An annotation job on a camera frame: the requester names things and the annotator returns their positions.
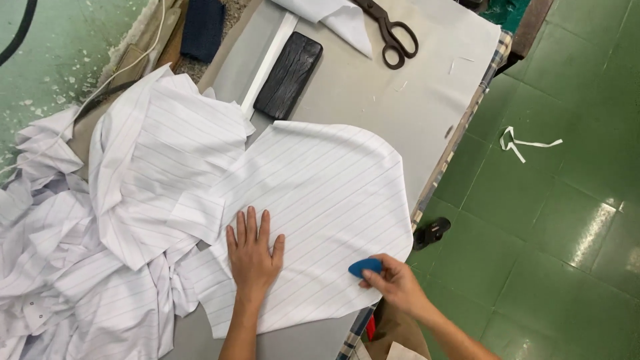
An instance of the plaid fabric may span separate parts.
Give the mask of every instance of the plaid fabric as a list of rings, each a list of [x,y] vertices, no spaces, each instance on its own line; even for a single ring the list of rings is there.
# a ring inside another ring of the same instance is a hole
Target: plaid fabric
[[[495,53],[493,54],[493,60],[491,61],[491,64],[489,64],[489,67],[484,73],[483,80],[480,82],[480,85],[478,86],[478,91],[476,91],[474,98],[471,100],[471,105],[469,106],[463,118],[460,120],[460,124],[458,125],[458,128],[460,129],[460,131],[456,131],[454,133],[454,138],[452,139],[453,145],[451,147],[451,151],[445,157],[445,160],[442,162],[442,166],[440,170],[436,173],[434,180],[428,183],[424,191],[422,192],[420,201],[418,202],[417,209],[414,211],[414,216],[412,219],[413,230],[415,230],[415,226],[420,222],[420,218],[422,217],[422,212],[426,208],[427,203],[431,198],[431,195],[436,190],[436,187],[438,186],[438,183],[442,178],[442,174],[444,174],[445,170],[447,170],[447,165],[449,165],[449,162],[451,161],[451,157],[453,156],[454,151],[456,150],[458,143],[462,138],[462,134],[465,133],[465,130],[467,129],[467,125],[469,121],[476,113],[477,107],[482,101],[484,93],[487,91],[487,89],[489,89],[489,84],[491,83],[491,80],[495,75],[495,71],[502,64],[506,62],[507,55],[511,50],[512,39],[513,39],[513,36],[510,32],[502,30],[502,33],[500,34],[500,40],[498,40],[498,46],[495,50]],[[360,313],[358,313],[356,320],[353,322],[353,325],[349,330],[349,334],[347,335],[347,338],[344,340],[344,343],[342,344],[342,348],[340,349],[340,352],[338,353],[336,360],[349,359],[353,349],[356,347],[356,343],[358,342],[358,340],[360,339],[360,336],[362,335],[362,332],[364,331],[364,327],[367,325],[367,322],[369,321],[371,315],[373,315],[373,311],[376,309],[376,305],[377,304],[373,304],[369,307],[366,307],[360,310]]]

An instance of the blue tailor's chalk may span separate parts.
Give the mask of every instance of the blue tailor's chalk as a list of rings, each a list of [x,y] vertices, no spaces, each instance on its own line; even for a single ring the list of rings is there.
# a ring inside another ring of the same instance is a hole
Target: blue tailor's chalk
[[[378,259],[369,258],[356,261],[351,266],[349,266],[349,272],[351,273],[351,275],[359,277],[360,279],[362,279],[362,270],[365,269],[380,274],[382,272],[382,262]]]

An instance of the dark blue cloth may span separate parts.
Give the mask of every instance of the dark blue cloth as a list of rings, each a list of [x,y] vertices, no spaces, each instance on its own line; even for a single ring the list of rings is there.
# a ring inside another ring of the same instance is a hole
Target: dark blue cloth
[[[226,12],[218,0],[189,0],[180,54],[210,63],[222,41]]]

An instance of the scissors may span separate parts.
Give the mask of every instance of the scissors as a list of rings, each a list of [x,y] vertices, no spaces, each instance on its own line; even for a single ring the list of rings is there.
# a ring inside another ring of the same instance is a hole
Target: scissors
[[[404,58],[413,58],[418,53],[418,38],[415,37],[415,33],[409,28],[409,26],[401,21],[389,21],[389,15],[380,5],[376,4],[373,0],[353,0],[362,10],[378,22],[380,26],[380,33],[382,33],[382,39],[385,41],[385,46],[382,48],[382,60],[385,65],[392,69],[400,69],[404,65]],[[412,53],[407,50],[402,42],[394,35],[393,28],[403,28],[411,39],[415,46],[415,50]],[[398,56],[398,62],[392,64],[387,60],[387,52],[393,51]]]

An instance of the red object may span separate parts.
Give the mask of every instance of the red object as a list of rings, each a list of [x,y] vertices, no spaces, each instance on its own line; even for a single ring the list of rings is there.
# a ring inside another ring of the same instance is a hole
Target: red object
[[[369,322],[367,322],[364,329],[367,332],[367,339],[371,341],[373,339],[373,333],[376,332],[376,321],[373,320],[373,315],[369,318]]]

